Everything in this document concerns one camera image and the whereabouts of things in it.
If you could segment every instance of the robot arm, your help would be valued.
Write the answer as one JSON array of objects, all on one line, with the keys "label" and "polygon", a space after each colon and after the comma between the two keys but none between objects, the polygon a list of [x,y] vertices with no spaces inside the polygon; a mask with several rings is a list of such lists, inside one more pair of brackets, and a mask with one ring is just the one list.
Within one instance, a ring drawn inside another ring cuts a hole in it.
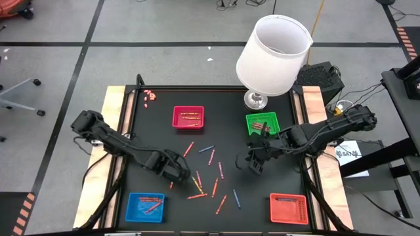
[{"label": "robot arm", "polygon": [[[108,153],[132,157],[142,168],[170,181],[181,182],[190,176],[188,165],[178,153],[140,147],[136,142],[110,128],[98,112],[82,111],[71,127],[86,141],[100,140]],[[145,153],[149,153],[148,158],[145,158]],[[184,161],[185,168],[178,162],[180,158]]]},{"label": "robot arm", "polygon": [[248,143],[250,151],[245,159],[249,169],[261,175],[265,161],[284,154],[315,154],[323,151],[327,144],[351,131],[373,130],[377,120],[368,107],[355,105],[342,115],[316,124],[305,123],[289,127],[275,136],[262,128],[261,134],[253,133]]}]

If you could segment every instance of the paper sheet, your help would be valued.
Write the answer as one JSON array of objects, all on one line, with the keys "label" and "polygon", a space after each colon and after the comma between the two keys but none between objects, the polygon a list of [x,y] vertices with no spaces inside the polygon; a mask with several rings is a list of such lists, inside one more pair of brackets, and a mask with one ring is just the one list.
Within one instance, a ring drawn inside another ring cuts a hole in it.
[{"label": "paper sheet", "polygon": [[[360,153],[359,146],[357,145],[357,141],[344,141],[339,146],[335,148],[335,156],[338,158],[340,162],[340,166],[357,160],[362,157],[362,153]],[[364,177],[369,176],[369,172],[367,170],[353,174],[351,176],[347,176],[346,178],[353,178],[353,177]]]}]

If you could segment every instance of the floor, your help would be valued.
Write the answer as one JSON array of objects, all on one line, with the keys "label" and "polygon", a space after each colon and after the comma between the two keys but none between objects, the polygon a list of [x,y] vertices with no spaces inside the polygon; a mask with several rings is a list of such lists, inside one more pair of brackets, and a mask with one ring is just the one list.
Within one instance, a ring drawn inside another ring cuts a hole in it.
[{"label": "floor", "polygon": [[[133,84],[138,73],[148,85],[240,85],[234,64],[255,22],[284,14],[311,31],[322,0],[268,0],[259,7],[238,1],[236,8],[224,11],[217,11],[215,2],[36,0],[33,20],[2,20],[7,28],[0,33],[0,84],[8,88],[27,78],[40,79],[40,87],[28,84],[22,88],[25,97],[16,99],[47,111],[39,117],[0,109],[0,135],[8,138],[0,149],[0,191],[37,195],[26,234],[72,229],[89,157],[72,143],[70,124],[83,109],[101,110],[108,85]],[[420,11],[417,0],[397,0],[394,7]],[[420,26],[420,18],[408,16],[397,26]],[[310,63],[338,66],[343,92],[377,84],[382,71],[407,63],[384,9],[374,0],[326,0],[314,42]],[[385,145],[407,137],[386,92],[365,105],[379,117],[377,128],[349,137]],[[415,216],[409,221],[420,225],[419,196],[409,178],[400,183]],[[398,210],[392,192],[368,195],[387,210]],[[359,231],[415,234],[363,197],[352,192],[347,197]]]}]

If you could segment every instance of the blue tray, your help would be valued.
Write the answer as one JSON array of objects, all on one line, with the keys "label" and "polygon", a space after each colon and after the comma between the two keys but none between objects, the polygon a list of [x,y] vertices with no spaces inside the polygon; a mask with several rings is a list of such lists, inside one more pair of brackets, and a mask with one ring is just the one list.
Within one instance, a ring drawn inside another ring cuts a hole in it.
[{"label": "blue tray", "polygon": [[[139,199],[139,197],[157,197],[162,200],[162,204],[146,214],[146,211],[157,203],[143,202]],[[162,193],[130,193],[129,202],[127,204],[127,213],[125,214],[125,221],[161,223],[164,204],[165,195]]]}]

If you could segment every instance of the orange tray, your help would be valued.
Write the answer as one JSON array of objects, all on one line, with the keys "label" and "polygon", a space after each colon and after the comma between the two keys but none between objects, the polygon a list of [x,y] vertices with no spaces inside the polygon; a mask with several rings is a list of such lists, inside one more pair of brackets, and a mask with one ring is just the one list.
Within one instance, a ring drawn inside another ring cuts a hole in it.
[{"label": "orange tray", "polygon": [[307,225],[306,197],[283,193],[270,194],[270,219],[275,223]]}]

